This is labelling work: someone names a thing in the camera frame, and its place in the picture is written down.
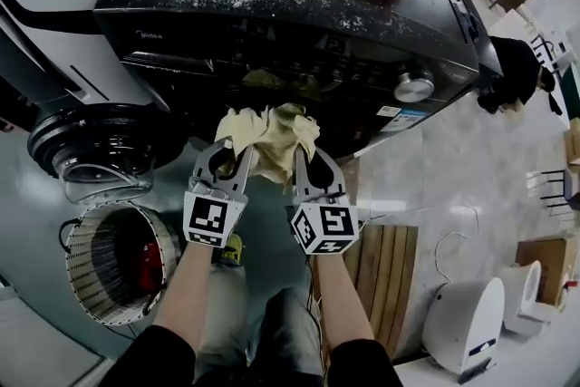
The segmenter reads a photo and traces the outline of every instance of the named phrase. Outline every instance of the black sleeve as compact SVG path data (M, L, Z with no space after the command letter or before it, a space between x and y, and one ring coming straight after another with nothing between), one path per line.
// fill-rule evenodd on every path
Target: black sleeve
M99 385L190 386L195 363L196 355L187 342L169 329L153 325L135 339Z
M353 340L330 354L329 387L402 387L382 345L374 340Z

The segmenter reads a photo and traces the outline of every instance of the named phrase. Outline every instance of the shoe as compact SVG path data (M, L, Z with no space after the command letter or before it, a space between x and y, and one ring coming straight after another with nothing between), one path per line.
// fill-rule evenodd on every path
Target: shoe
M232 233L221 251L219 261L230 265L234 263L239 265L242 259L242 248L242 238L238 234Z

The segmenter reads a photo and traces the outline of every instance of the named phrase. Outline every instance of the silver knob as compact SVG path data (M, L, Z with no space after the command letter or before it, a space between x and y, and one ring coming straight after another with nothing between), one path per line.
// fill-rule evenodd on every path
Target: silver knob
M433 91L435 91L435 85L431 74L424 70L418 70L399 76L399 84L393 93L399 102L415 103L429 98Z

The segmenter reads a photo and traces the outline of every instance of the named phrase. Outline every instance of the brown box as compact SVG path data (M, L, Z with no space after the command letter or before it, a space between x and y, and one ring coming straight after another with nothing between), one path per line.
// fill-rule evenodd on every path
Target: brown box
M580 165L580 118L570 121L570 130L564 134L565 157L568 165Z
M517 245L516 262L527 266L536 260L542 265L537 301L559 306L565 276L574 278L578 238L574 235L541 237Z

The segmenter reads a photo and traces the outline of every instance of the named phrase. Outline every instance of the beige cloth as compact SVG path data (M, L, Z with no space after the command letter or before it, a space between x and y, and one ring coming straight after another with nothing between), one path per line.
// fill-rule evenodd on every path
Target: beige cloth
M254 145L250 176L264 176L287 185L294 173L294 154L298 145L304 147L309 160L316 152L314 141L320 135L316 121L305 117L305 108L293 103L266 108L259 115L246 108L230 109L217 127L216 140L227 136L234 142L234 155Z

